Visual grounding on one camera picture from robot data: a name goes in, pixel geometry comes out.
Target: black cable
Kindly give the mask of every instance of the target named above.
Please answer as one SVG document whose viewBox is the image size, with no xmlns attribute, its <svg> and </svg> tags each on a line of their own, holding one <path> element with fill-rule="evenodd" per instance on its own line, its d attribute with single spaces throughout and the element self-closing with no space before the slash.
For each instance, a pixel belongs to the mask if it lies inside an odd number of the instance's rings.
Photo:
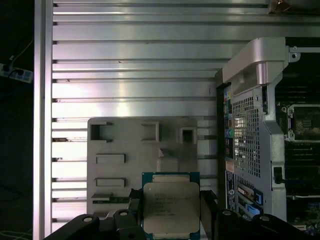
<svg viewBox="0 0 320 240">
<path fill-rule="evenodd" d="M 3 70 L 5 72 L 8 72 L 10 70 L 10 65 L 12 65 L 12 62 L 15 60 L 15 58 L 17 57 L 18 55 L 18 52 L 19 52 L 19 48 L 20 46 L 25 42 L 26 39 L 28 39 L 29 37 L 31 36 L 31 38 L 33 39 L 34 38 L 34 35 L 32 32 L 29 32 L 26 36 L 24 36 L 23 38 L 21 38 L 21 40 L 18 42 L 16 48 L 14 49 L 13 51 L 13 54 L 10 56 L 10 58 L 8 59 L 7 61 L 7 64 L 3 66 Z"/>
<path fill-rule="evenodd" d="M 13 198 L 0 199 L 0 202 L 11 202 L 11 201 L 18 200 L 18 199 L 20 199 L 20 198 L 25 197 L 27 194 L 29 194 L 29 193 L 32 191 L 32 189 L 29 189 L 29 190 L 27 190 L 26 192 L 20 192 L 20 191 L 14 189 L 14 188 L 12 188 L 12 187 L 5 186 L 5 185 L 1 185 L 1 184 L 0 184 L 0 188 L 2 188 L 2 189 L 4 189 L 4 190 L 7 190 L 7 191 L 9 191 L 9 192 L 12 192 L 12 193 L 14 193 L 14 194 L 17 194 L 17 196 L 16 196 L 16 197 L 13 197 Z"/>
</svg>

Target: metal frame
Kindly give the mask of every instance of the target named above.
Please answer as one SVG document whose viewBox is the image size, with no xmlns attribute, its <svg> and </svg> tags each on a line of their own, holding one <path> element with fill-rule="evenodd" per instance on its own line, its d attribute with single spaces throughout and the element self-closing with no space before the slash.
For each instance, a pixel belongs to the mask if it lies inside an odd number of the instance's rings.
<svg viewBox="0 0 320 240">
<path fill-rule="evenodd" d="M 89 118 L 197 118 L 201 189 L 216 191 L 215 72 L 260 36 L 320 37 L 316 17 L 270 16 L 264 0 L 157 3 L 35 0 L 34 240 L 86 211 Z"/>
<path fill-rule="evenodd" d="M 276 122 L 275 87 L 288 65 L 289 54 L 284 37 L 261 37 L 248 43 L 222 68 L 223 82 L 231 83 L 231 103 L 253 98 L 254 109 L 258 110 L 260 174 L 255 176 L 242 170 L 237 162 L 234 173 L 263 193 L 264 213 L 284 221 L 287 219 L 286 187 L 284 183 L 276 184 L 274 176 L 276 167 L 280 167 L 282 176 L 285 176 L 285 141 Z M 263 109 L 262 85 L 267 87 L 266 112 Z"/>
<path fill-rule="evenodd" d="M 51 91 L 53 1 L 34 7 L 33 239 L 51 234 Z"/>
</svg>

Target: perforated metal panel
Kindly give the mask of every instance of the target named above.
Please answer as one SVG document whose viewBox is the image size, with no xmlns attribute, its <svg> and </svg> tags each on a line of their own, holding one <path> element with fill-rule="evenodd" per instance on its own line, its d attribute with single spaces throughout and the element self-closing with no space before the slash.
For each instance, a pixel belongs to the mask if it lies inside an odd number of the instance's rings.
<svg viewBox="0 0 320 240">
<path fill-rule="evenodd" d="M 232 104 L 234 121 L 234 165 L 260 178 L 259 110 L 254 98 Z"/>
</svg>

